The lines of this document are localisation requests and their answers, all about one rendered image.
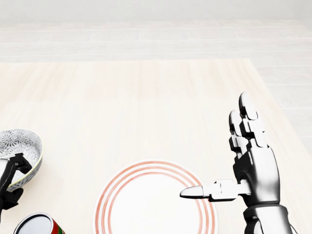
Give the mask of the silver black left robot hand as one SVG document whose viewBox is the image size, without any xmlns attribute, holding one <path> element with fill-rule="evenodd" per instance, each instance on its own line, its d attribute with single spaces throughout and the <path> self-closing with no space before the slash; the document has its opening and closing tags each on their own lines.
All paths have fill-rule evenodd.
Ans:
<svg viewBox="0 0 312 234">
<path fill-rule="evenodd" d="M 23 189 L 13 192 L 7 189 L 12 182 L 16 170 L 27 174 L 32 169 L 31 164 L 24 158 L 23 153 L 15 154 L 9 159 L 0 159 L 0 214 L 2 210 L 9 210 L 18 205 Z"/>
</svg>

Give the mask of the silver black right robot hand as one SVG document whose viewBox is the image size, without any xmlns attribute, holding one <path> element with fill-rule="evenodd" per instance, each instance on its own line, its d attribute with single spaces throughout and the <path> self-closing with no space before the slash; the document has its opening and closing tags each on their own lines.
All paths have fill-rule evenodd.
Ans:
<svg viewBox="0 0 312 234">
<path fill-rule="evenodd" d="M 229 114 L 230 148 L 235 152 L 236 181 L 220 179 L 209 186 L 192 186 L 180 192 L 181 198 L 233 201 L 243 197 L 250 207 L 280 202 L 280 178 L 272 148 L 265 142 L 264 126 L 248 93 L 239 96 L 239 111 Z"/>
</svg>

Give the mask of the black white patterned bowl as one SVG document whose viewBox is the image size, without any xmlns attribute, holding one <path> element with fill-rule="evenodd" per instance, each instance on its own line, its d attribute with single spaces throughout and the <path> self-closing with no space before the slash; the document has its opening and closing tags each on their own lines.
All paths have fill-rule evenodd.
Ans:
<svg viewBox="0 0 312 234">
<path fill-rule="evenodd" d="M 16 171 L 8 191 L 12 192 L 28 183 L 39 171 L 43 158 L 41 138 L 27 129 L 0 131 L 0 159 L 9 159 L 11 155 L 23 153 L 32 169 L 24 174 Z"/>
</svg>

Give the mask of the white plate with red rings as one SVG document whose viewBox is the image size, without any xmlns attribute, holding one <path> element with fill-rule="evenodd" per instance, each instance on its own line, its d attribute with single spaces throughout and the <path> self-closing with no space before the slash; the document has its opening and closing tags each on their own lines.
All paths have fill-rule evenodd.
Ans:
<svg viewBox="0 0 312 234">
<path fill-rule="evenodd" d="M 93 234 L 218 234 L 214 204 L 180 192 L 202 182 L 169 161 L 134 163 L 112 177 L 98 196 Z"/>
</svg>

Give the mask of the red green striped tin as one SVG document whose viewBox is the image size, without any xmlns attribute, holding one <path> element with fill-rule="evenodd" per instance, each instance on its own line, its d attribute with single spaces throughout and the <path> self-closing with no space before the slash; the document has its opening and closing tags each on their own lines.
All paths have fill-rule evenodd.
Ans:
<svg viewBox="0 0 312 234">
<path fill-rule="evenodd" d="M 35 213 L 24 218 L 13 234 L 66 234 L 65 231 L 46 213 Z"/>
</svg>

